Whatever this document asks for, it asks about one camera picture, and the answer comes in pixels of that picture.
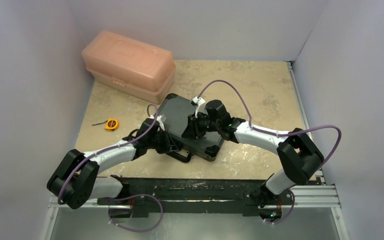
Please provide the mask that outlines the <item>black poker carrying case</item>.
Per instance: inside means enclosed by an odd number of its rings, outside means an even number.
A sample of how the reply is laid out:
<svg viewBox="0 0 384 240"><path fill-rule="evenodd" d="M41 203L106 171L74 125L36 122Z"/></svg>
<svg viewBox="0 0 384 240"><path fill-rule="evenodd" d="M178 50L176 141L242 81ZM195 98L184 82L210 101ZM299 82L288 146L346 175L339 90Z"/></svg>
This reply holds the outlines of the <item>black poker carrying case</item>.
<svg viewBox="0 0 384 240"><path fill-rule="evenodd" d="M164 128L174 142L173 151L167 155L183 163L193 156L213 162L224 143L217 132L208 132L198 139L187 139L182 133L187 128L188 116L195 112L190 100L175 93L169 93L158 108L159 114L166 117Z"/></svg>

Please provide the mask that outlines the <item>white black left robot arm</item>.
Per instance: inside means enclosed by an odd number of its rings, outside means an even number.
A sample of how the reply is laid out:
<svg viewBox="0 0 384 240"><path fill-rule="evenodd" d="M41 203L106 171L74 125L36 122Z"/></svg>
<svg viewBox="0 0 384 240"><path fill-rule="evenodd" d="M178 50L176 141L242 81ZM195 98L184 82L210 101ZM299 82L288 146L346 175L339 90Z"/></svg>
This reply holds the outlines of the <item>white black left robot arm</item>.
<svg viewBox="0 0 384 240"><path fill-rule="evenodd" d="M46 184L60 205L75 210L90 199L110 198L118 205L126 203L129 191L120 177L100 177L99 174L121 163L145 155L148 150L166 154L175 150L175 144L164 125L146 118L140 128L134 129L122 140L99 150L66 153Z"/></svg>

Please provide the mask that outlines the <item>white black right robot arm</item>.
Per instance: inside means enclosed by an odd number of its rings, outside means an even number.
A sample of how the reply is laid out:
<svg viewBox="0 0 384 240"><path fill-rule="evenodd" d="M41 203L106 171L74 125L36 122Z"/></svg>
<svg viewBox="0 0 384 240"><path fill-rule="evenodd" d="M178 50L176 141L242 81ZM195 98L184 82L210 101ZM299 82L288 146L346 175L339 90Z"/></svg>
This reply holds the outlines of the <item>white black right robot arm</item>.
<svg viewBox="0 0 384 240"><path fill-rule="evenodd" d="M292 132L256 127L249 121L232 117L218 99L206 102L194 97L190 102L195 110L187 117L182 133L184 139L200 139L216 132L230 142L247 144L274 153L282 169L263 185L260 196L268 204L274 203L286 189L306 185L325 160L311 138L300 128Z"/></svg>

